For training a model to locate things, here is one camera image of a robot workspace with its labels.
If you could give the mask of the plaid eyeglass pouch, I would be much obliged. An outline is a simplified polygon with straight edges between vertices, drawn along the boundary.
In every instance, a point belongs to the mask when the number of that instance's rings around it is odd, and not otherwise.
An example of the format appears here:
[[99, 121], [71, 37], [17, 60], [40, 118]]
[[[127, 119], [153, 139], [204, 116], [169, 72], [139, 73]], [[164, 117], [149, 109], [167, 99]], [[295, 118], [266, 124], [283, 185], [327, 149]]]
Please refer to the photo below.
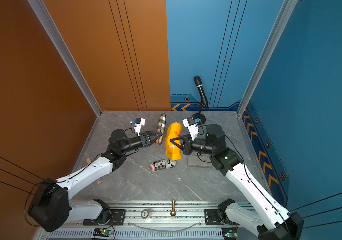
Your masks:
[[156, 141], [156, 145], [161, 145], [163, 142], [164, 132], [165, 132], [165, 125], [166, 125], [166, 114], [162, 113], [160, 115], [159, 121], [158, 121], [158, 127], [157, 131], [160, 132], [162, 135], [160, 138]]

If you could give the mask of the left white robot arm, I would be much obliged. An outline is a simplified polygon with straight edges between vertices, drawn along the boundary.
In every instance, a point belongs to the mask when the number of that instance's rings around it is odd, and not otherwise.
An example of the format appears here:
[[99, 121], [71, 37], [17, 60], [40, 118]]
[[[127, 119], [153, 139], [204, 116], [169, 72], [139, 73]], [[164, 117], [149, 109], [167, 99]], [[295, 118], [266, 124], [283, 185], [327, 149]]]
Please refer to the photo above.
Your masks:
[[146, 131], [133, 138], [125, 130], [114, 130], [106, 152], [86, 167], [57, 180], [50, 178], [39, 183], [27, 210], [28, 215], [47, 232], [75, 221], [93, 221], [97, 225], [108, 224], [110, 206], [100, 199], [76, 204], [72, 198], [97, 179], [117, 170], [127, 157], [140, 148], [153, 145], [163, 134]]

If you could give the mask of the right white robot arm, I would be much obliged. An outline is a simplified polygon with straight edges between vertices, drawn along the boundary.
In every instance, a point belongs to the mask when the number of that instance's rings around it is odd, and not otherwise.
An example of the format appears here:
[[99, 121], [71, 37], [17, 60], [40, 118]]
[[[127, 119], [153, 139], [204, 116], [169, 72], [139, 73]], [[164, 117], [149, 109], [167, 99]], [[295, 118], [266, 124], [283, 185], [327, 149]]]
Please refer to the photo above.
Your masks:
[[199, 128], [193, 126], [188, 135], [181, 135], [182, 125], [173, 123], [167, 130], [166, 141], [184, 155], [193, 152], [208, 154], [213, 167], [231, 181], [254, 208], [251, 212], [232, 199], [218, 205], [218, 216], [226, 224], [236, 223], [260, 240], [298, 240], [304, 220], [298, 213], [290, 213], [255, 180], [243, 157], [227, 147], [228, 137], [220, 125], [206, 127], [204, 138], [196, 138]]

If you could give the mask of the grey eyeglass case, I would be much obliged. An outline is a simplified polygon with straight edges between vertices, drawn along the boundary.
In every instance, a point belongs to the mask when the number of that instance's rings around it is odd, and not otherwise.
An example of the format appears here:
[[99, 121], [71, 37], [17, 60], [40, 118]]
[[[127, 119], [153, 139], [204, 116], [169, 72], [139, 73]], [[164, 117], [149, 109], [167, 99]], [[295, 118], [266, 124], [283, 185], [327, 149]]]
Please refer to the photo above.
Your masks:
[[205, 162], [199, 160], [197, 156], [188, 156], [187, 164], [189, 167], [202, 167], [202, 168], [212, 168], [211, 162]]

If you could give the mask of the yellow microfibre cloth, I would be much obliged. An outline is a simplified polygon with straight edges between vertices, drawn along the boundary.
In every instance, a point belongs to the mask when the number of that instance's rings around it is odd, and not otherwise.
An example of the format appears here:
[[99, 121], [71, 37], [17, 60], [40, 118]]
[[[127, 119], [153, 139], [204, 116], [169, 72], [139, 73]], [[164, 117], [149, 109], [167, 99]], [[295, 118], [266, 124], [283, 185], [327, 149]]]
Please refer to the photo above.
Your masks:
[[183, 127], [179, 123], [172, 123], [167, 130], [166, 136], [166, 157], [172, 161], [177, 161], [182, 158], [179, 136]]

